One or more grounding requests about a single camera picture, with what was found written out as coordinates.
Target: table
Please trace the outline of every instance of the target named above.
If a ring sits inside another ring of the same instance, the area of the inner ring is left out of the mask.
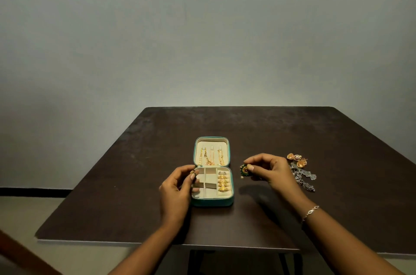
[[[308,158],[307,170],[317,175],[316,193],[305,193],[343,226],[376,252],[416,254],[416,165],[333,107],[146,108],[36,237],[143,242],[160,222],[159,185],[175,167],[193,163],[200,136],[229,139],[235,200],[228,208],[192,208],[176,243],[299,252],[299,224],[267,183],[239,174],[251,155],[292,152]]]

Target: right hand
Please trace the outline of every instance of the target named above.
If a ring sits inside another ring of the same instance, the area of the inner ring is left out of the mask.
[[[244,163],[247,164],[250,172],[269,182],[270,186],[285,199],[304,196],[286,158],[271,154],[258,154],[247,158]]]

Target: teal jewelry box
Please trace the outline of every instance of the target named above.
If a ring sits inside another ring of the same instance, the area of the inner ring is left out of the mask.
[[[199,174],[199,192],[192,193],[191,204],[200,207],[230,206],[234,202],[234,184],[230,164],[230,142],[225,137],[199,137],[193,162]]]

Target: wall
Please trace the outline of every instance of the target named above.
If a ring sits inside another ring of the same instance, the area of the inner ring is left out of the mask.
[[[148,106],[334,106],[416,162],[416,0],[0,2],[0,186],[73,188]]]

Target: bracelet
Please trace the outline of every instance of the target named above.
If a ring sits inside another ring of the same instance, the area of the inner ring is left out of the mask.
[[[315,211],[315,209],[318,209],[319,208],[319,206],[315,206],[314,208],[312,208],[311,210],[309,210],[308,211],[308,213],[305,215],[305,217],[303,217],[303,219],[302,219],[302,221],[300,222],[300,226],[302,227],[302,225],[303,225],[303,223],[304,223],[304,221],[305,221],[305,219],[310,215],[310,214],[312,214],[314,211]]]

